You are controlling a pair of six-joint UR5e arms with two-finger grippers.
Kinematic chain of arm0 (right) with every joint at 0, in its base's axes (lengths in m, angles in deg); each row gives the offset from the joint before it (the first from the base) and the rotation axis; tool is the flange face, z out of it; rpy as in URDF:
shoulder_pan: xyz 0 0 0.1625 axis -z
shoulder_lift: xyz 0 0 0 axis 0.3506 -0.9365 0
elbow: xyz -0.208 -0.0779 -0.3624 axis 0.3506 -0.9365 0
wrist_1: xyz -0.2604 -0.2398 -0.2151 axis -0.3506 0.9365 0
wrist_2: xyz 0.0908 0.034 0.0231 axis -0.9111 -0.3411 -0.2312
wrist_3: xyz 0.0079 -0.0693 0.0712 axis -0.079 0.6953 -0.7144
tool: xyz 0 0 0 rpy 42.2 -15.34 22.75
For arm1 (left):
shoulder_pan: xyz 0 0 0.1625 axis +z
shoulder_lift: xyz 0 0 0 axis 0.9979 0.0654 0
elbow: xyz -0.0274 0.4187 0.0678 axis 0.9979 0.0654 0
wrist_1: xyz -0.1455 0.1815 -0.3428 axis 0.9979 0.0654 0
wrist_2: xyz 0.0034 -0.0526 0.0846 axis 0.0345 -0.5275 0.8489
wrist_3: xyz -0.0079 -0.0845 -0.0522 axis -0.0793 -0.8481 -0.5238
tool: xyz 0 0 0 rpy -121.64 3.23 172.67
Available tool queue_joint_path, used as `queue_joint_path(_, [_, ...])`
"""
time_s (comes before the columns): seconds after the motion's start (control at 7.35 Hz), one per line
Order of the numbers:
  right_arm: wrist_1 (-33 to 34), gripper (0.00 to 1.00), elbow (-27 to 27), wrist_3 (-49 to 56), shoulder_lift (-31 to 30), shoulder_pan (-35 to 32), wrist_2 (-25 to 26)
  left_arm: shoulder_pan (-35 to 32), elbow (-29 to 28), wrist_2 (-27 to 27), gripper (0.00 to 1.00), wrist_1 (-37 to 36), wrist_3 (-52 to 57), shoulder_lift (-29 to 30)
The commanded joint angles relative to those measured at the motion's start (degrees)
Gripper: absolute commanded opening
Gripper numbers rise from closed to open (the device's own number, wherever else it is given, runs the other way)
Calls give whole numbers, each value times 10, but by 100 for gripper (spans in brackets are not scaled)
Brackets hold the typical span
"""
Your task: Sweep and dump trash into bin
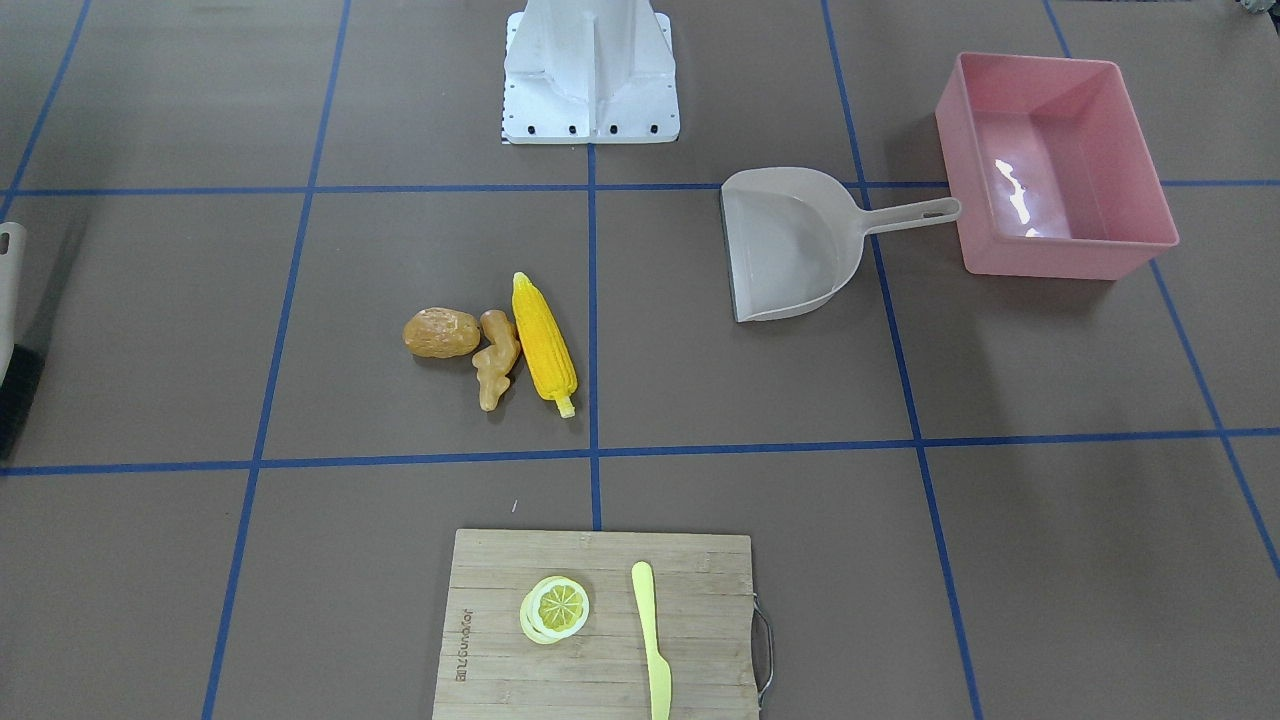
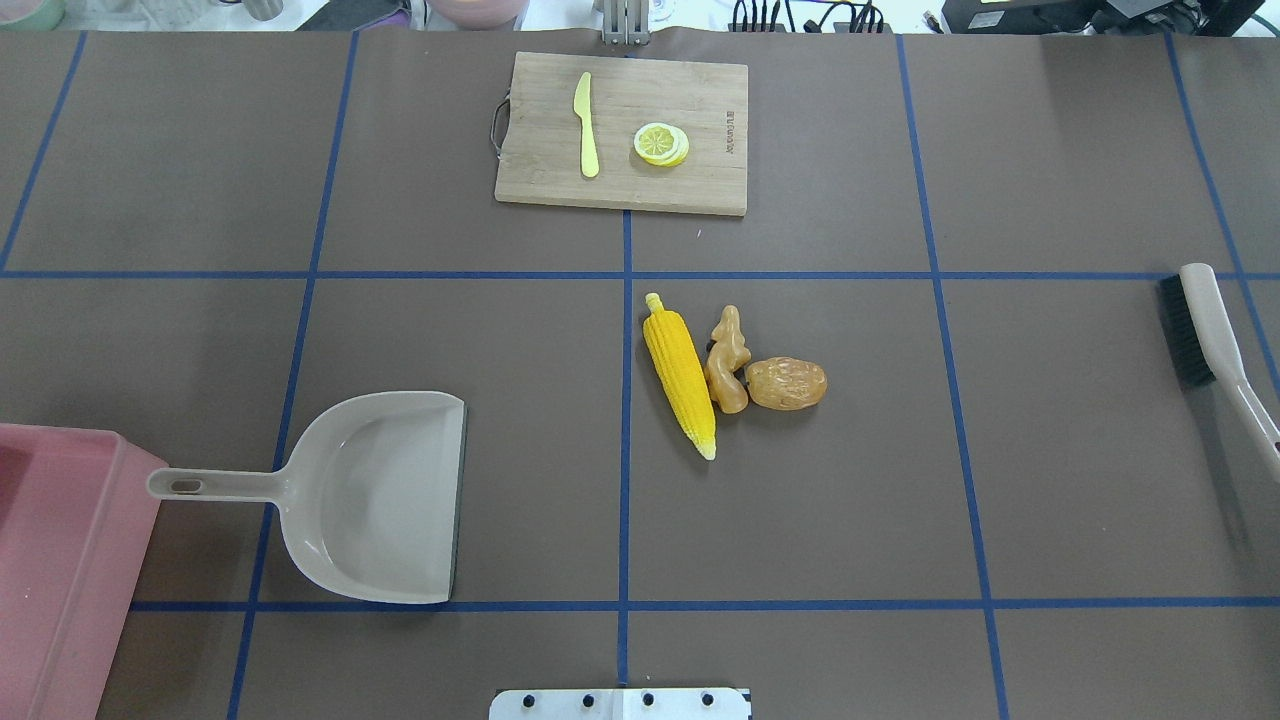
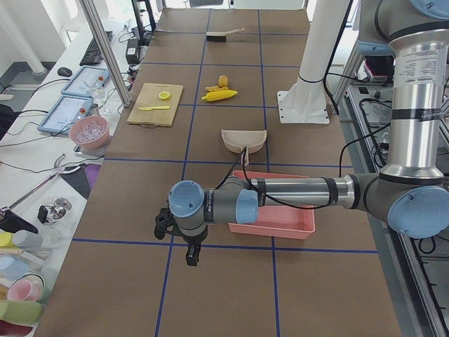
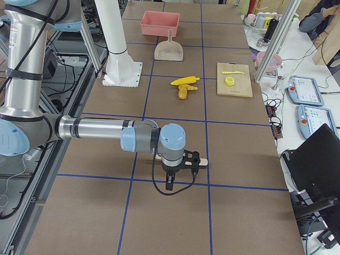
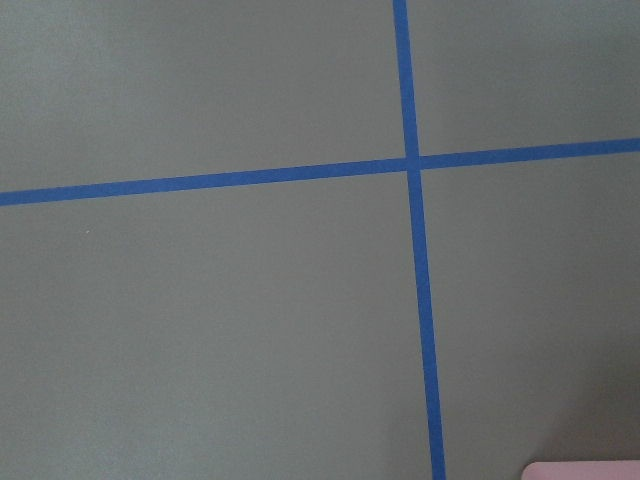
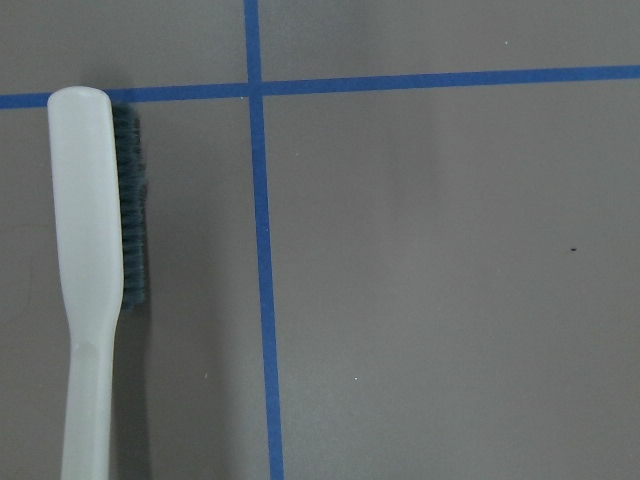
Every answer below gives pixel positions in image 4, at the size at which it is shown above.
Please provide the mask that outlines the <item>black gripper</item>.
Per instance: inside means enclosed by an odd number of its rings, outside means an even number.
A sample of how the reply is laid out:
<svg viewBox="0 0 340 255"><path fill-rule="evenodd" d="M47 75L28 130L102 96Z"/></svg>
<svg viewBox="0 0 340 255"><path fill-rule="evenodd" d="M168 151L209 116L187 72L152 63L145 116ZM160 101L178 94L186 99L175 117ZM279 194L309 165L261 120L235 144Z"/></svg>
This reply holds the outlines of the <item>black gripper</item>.
<svg viewBox="0 0 340 255"><path fill-rule="evenodd" d="M183 169L190 169L192 175L197 175L200 164L200 154L197 151L183 151L178 159L167 159L161 156L162 168L166 174L166 190L171 190L175 181L175 175Z"/></svg>

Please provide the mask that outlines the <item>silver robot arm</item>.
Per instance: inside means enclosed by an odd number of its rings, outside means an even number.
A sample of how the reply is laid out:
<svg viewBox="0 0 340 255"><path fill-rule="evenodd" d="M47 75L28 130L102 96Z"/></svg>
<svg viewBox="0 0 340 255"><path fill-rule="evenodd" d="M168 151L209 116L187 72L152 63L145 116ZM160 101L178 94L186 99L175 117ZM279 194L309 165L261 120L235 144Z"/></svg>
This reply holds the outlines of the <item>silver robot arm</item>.
<svg viewBox="0 0 340 255"><path fill-rule="evenodd" d="M178 171L199 172L199 153L185 150L185 130L178 124L159 127L152 120L72 118L39 110L47 32L58 24L79 31L79 1L6 1L11 20L5 101L1 107L1 154L16 156L45 143L69 138L118 139L130 152L160 156L166 172L164 195L172 196Z"/></svg>

